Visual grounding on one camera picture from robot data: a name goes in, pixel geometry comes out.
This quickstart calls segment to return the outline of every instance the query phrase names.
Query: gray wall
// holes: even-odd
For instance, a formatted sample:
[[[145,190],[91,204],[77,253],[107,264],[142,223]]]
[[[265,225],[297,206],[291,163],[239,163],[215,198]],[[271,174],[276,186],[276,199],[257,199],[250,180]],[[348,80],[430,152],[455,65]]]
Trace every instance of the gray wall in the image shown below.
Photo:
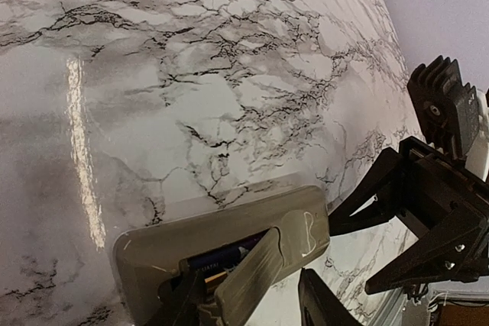
[[[410,71],[442,54],[458,59],[465,82],[487,90],[489,0],[385,2]]]

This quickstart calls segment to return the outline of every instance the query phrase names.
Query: marble table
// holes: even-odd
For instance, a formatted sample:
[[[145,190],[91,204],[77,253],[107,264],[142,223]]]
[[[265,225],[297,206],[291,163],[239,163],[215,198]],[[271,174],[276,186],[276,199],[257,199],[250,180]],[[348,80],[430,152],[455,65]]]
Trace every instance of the marble table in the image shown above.
[[[304,180],[333,209],[417,132],[406,76],[383,0],[0,0],[0,324],[132,324],[132,228]],[[311,266],[368,324],[364,281],[411,240],[394,221]],[[297,280],[249,326],[297,326]]]

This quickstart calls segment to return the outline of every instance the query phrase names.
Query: screw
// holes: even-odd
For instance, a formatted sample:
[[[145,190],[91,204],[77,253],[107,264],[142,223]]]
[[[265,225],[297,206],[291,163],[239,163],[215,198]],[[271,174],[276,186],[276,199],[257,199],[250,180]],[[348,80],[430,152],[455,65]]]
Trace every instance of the screw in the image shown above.
[[[450,261],[445,261],[445,267],[448,269],[448,270],[451,270],[455,267],[455,264],[454,263],[451,263]]]
[[[435,105],[430,105],[429,106],[429,110],[431,111],[432,114],[434,114],[435,116],[440,116],[442,113],[440,112],[440,110],[438,109],[438,107],[436,107]]]

